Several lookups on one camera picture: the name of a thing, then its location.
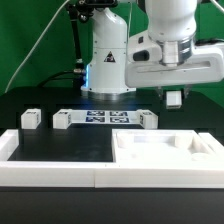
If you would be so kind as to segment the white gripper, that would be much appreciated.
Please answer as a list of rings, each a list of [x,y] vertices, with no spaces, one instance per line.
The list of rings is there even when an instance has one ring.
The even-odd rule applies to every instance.
[[[187,99],[192,84],[219,82],[224,79],[224,43],[194,46],[192,55],[183,62],[165,64],[160,46],[146,31],[128,41],[125,83],[131,88],[157,87],[160,100],[164,86],[185,85],[183,99]]]

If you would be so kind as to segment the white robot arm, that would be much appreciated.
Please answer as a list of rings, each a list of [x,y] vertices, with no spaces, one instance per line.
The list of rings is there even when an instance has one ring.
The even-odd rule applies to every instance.
[[[79,19],[93,20],[93,56],[82,93],[115,99],[141,87],[219,82],[224,43],[195,40],[195,12],[204,0],[143,0],[149,24],[129,36],[111,9],[118,0],[78,0]]]

